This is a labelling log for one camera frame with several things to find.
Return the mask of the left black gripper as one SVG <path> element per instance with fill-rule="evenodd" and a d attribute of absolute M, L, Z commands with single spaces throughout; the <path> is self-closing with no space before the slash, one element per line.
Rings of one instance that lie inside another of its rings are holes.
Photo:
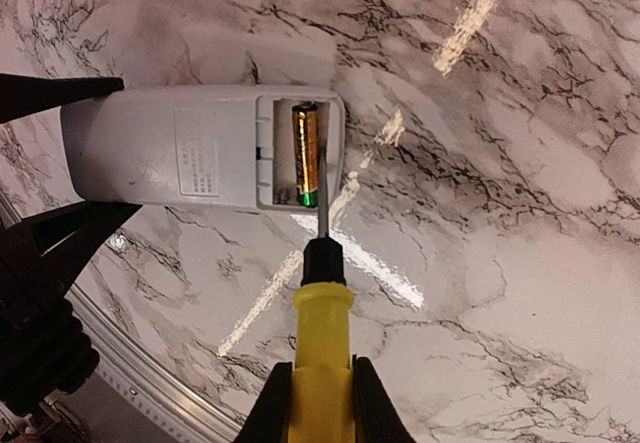
<path fill-rule="evenodd" d="M 99 353 L 64 296 L 109 237 L 141 209 L 80 202 L 1 231 L 1 402 L 30 413 L 52 392 L 76 392 Z M 40 313 L 17 328 L 9 316 Z"/>

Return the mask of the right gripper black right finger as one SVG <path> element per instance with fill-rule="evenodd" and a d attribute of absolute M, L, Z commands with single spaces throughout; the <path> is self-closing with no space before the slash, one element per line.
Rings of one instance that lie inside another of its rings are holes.
<path fill-rule="evenodd" d="M 396 411 L 368 357 L 354 355 L 353 404 L 355 441 L 364 443 L 415 443 Z"/>

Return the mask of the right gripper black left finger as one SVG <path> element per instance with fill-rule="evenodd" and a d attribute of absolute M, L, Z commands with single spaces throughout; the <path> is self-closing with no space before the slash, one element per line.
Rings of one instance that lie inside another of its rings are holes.
<path fill-rule="evenodd" d="M 288 440 L 292 373 L 291 362 L 274 365 L 234 443 L 282 443 Z"/>

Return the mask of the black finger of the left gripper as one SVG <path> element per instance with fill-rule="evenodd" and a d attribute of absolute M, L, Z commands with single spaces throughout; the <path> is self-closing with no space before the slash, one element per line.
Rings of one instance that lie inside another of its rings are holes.
<path fill-rule="evenodd" d="M 2 124 L 86 99 L 103 98 L 124 89 L 120 77 L 40 78 L 2 73 Z"/>

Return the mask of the yellow handled screwdriver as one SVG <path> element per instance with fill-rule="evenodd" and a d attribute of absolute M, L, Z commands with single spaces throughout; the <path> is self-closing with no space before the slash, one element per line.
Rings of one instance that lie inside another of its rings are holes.
<path fill-rule="evenodd" d="M 296 353 L 287 425 L 289 442 L 353 442 L 355 416 L 349 314 L 342 246 L 330 236 L 326 151 L 318 160 L 317 236 L 304 249 L 294 295 Z"/>

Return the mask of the white remote control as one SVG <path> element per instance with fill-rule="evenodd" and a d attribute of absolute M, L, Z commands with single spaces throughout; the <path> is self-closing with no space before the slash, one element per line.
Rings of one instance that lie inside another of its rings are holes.
<path fill-rule="evenodd" d="M 335 198 L 344 103 L 334 91 L 295 85 L 147 87 L 65 105 L 73 187 L 88 201 L 312 213 L 296 190 L 292 107 L 303 102 L 318 105 L 319 151 Z"/>

